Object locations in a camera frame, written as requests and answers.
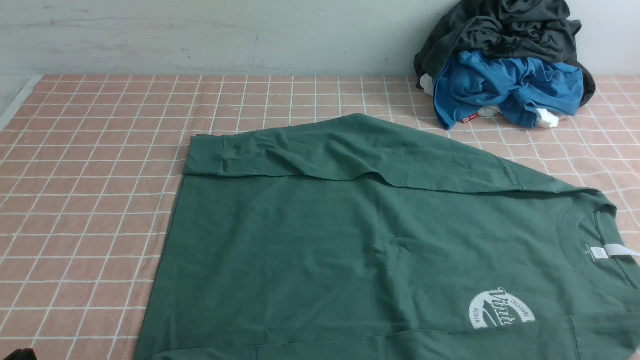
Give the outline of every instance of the white graphic print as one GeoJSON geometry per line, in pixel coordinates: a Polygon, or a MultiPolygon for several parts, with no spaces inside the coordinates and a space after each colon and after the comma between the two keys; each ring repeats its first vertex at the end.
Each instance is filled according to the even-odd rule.
{"type": "Polygon", "coordinates": [[[469,319],[474,329],[513,325],[536,320],[529,306],[503,288],[485,291],[469,306],[469,319]]]}

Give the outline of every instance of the wall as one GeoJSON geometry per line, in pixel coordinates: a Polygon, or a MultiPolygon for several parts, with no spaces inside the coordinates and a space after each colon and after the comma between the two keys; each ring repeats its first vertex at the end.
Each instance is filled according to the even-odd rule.
{"type": "MultiPolygon", "coordinates": [[[[411,74],[413,55],[455,2],[6,1],[0,94],[15,91],[5,79],[46,73],[411,74]]],[[[640,1],[570,6],[584,23],[587,68],[639,72],[640,1]]]]}

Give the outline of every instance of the care tag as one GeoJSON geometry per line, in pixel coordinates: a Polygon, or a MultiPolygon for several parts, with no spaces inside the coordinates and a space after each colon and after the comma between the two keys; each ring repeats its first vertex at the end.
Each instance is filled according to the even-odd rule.
{"type": "Polygon", "coordinates": [[[640,256],[640,252],[635,252],[631,249],[628,249],[622,245],[618,245],[618,244],[607,244],[604,245],[604,249],[607,251],[607,254],[609,256],[622,256],[622,255],[628,255],[628,256],[640,256]]]}
{"type": "Polygon", "coordinates": [[[591,253],[596,259],[609,259],[609,254],[607,254],[607,251],[601,247],[592,247],[591,253]]]}

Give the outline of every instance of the green sweatshirt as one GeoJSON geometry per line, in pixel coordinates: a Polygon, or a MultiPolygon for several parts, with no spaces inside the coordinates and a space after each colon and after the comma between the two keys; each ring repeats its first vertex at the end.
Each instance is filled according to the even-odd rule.
{"type": "Polygon", "coordinates": [[[615,207],[364,115],[192,138],[135,359],[626,359],[615,207]]]}

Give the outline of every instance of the pile of clothes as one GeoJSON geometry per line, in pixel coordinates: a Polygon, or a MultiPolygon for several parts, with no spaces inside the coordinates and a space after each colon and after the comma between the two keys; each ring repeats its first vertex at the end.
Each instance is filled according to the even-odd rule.
{"type": "Polygon", "coordinates": [[[414,67],[445,129],[501,112],[522,127],[552,128],[596,90],[578,62],[564,0],[462,0],[444,15],[414,67]]]}

